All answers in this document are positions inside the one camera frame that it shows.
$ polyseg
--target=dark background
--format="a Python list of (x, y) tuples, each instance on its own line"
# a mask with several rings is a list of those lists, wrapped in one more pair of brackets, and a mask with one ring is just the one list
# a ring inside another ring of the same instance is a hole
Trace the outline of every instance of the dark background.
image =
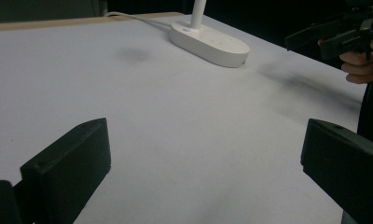
[[(130, 14), (192, 13), (194, 0), (107, 0), (108, 11)], [(347, 10), (345, 0), (207, 0), (204, 14), (246, 33), (285, 47), (284, 39), (314, 22)], [(314, 60), (340, 68), (339, 58), (321, 60), (317, 42), (296, 49)]]

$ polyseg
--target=cable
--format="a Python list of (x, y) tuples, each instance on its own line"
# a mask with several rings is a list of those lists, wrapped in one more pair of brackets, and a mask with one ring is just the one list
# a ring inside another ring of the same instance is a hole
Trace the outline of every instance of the cable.
[(157, 23), (157, 24), (160, 24), (160, 25), (172, 27), (172, 25), (170, 23), (167, 23), (167, 22), (150, 20), (150, 19), (147, 19), (147, 18), (143, 18), (143, 17), (139, 17), (139, 16), (133, 16), (133, 15), (129, 15), (129, 14), (122, 13), (122, 12), (114, 12), (114, 11), (113, 12), (107, 12), (107, 13), (105, 13), (104, 16), (105, 17), (126, 16), (126, 17), (130, 17), (130, 18), (134, 18), (134, 19), (139, 20), (139, 21), (152, 22), (152, 23)]

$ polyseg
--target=white table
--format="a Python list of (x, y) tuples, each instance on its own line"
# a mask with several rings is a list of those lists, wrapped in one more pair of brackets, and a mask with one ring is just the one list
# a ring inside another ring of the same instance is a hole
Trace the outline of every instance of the white table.
[(15, 185), (39, 151), (107, 118), (112, 169), (76, 224), (339, 224), (300, 153), (310, 118), (356, 130), (365, 85), (203, 23), (247, 43), (246, 64), (208, 63), (142, 21), (0, 32), (0, 179)]

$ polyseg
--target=hand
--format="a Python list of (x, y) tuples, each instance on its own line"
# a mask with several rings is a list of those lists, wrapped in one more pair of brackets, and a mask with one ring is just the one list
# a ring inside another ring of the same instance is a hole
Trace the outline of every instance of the hand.
[(341, 66), (343, 72), (348, 73), (346, 79), (352, 83), (363, 84), (373, 81), (373, 52), (369, 61), (366, 60), (366, 54), (350, 51), (341, 54), (340, 59), (345, 62)]

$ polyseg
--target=black object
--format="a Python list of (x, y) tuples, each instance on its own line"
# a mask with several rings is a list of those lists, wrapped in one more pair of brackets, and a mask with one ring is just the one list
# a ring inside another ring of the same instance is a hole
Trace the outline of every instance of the black object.
[(357, 133), (309, 121), (301, 163), (344, 209), (342, 224), (373, 224), (373, 82), (366, 87)]
[(73, 223), (110, 166), (106, 119), (76, 126), (23, 164), (14, 188), (0, 180), (0, 223)]
[(340, 54), (359, 50), (370, 58), (370, 42), (373, 39), (373, 0), (347, 0), (349, 10), (327, 18), (285, 38), (288, 50), (294, 50), (311, 41), (320, 44), (323, 60), (338, 57)]

